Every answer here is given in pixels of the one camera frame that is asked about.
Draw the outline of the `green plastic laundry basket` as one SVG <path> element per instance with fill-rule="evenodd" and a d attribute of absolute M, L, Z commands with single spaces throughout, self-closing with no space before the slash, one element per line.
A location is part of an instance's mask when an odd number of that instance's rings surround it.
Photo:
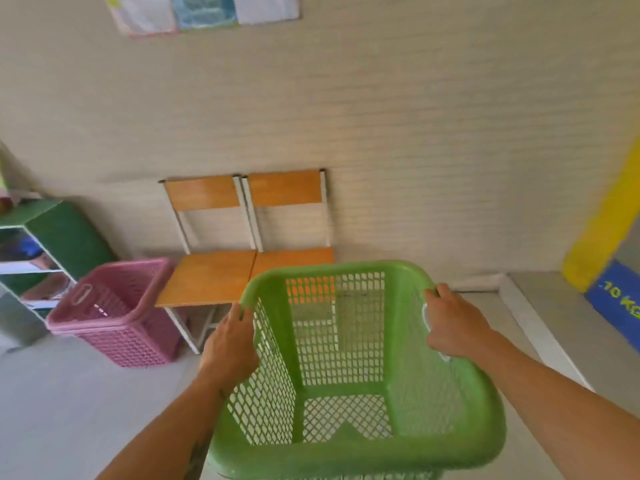
<path fill-rule="evenodd" d="M 424 479 L 500 455 L 506 418 L 478 367 L 427 345 L 419 266 L 281 267 L 247 284 L 257 370 L 231 393 L 207 460 L 229 480 Z"/>

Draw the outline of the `pink plastic laundry basket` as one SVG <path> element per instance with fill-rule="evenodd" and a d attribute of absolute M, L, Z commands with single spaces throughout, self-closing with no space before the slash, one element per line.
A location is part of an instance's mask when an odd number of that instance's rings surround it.
<path fill-rule="evenodd" d="M 54 335 L 84 340 L 123 368 L 172 363 L 182 336 L 156 299 L 173 270 L 166 257 L 100 265 L 60 300 L 45 325 Z"/>

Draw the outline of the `blue paper poster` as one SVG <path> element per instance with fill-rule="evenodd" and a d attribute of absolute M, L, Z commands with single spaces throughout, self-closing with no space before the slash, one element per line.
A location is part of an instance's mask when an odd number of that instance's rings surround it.
<path fill-rule="evenodd" d="M 237 23 L 234 0 L 170 0 L 180 31 Z"/>

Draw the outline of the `person's right forearm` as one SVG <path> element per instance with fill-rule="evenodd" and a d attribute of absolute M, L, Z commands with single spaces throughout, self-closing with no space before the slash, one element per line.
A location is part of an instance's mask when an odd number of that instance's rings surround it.
<path fill-rule="evenodd" d="M 458 341 L 565 480 L 640 480 L 640 418 L 532 359 L 492 330 Z"/>

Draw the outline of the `yellow and blue machine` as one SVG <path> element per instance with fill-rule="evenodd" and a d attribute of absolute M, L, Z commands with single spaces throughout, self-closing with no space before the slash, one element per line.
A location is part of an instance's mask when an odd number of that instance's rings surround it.
<path fill-rule="evenodd" d="M 562 274 L 640 354 L 640 137 Z"/>

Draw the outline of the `person's left hand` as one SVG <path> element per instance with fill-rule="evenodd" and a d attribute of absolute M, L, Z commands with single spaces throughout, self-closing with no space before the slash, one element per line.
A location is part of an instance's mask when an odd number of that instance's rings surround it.
<path fill-rule="evenodd" d="M 215 386 L 224 397 L 258 369 L 259 357 L 254 347 L 251 309 L 243 309 L 243 320 L 224 329 L 223 319 L 204 345 L 198 379 Z"/>

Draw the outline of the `wooden chair with white frame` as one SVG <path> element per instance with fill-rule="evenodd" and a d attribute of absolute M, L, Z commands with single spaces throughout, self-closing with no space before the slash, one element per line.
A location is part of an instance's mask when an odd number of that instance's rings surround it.
<path fill-rule="evenodd" d="M 335 262 L 325 169 L 241 177 L 257 250 L 249 281 L 278 267 Z"/>
<path fill-rule="evenodd" d="M 240 300 L 257 257 L 242 177 L 166 178 L 158 183 L 164 190 L 185 256 L 177 261 L 156 299 L 156 307 L 166 312 L 190 350 L 199 355 L 208 332 L 217 327 L 214 316 L 218 307 Z M 192 250 L 181 214 L 219 209 L 238 209 L 248 229 L 249 250 Z"/>

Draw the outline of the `white paper poster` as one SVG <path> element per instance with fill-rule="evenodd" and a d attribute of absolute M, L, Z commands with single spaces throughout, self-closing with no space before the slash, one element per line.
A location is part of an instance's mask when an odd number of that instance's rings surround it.
<path fill-rule="evenodd" d="M 301 16 L 299 0 L 234 0 L 236 16 L 241 25 L 260 25 Z"/>

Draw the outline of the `person's right hand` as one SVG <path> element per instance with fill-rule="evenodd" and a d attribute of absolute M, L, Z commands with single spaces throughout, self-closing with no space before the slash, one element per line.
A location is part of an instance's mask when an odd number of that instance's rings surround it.
<path fill-rule="evenodd" d="M 450 287 L 441 283 L 435 288 L 440 296 L 436 318 L 427 320 L 427 344 L 448 356 L 475 360 L 496 337 L 477 307 Z"/>

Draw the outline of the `green shelf unit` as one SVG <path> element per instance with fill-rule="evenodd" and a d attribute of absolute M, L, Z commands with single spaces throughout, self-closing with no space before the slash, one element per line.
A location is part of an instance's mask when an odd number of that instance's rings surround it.
<path fill-rule="evenodd" d="M 48 315 L 77 282 L 116 260 L 69 201 L 25 199 L 0 215 L 0 355 L 48 334 Z"/>

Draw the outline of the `paper poster with pink border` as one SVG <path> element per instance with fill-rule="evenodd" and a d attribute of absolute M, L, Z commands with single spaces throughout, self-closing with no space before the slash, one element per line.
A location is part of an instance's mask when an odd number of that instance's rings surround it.
<path fill-rule="evenodd" d="M 125 36 L 140 38 L 177 33 L 171 0 L 105 0 L 114 22 Z"/>

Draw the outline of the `person's left forearm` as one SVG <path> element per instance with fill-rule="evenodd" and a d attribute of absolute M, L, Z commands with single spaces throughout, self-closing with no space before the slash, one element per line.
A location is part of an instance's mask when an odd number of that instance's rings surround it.
<path fill-rule="evenodd" d="M 200 480 L 225 401 L 247 377 L 201 370 L 95 480 Z"/>

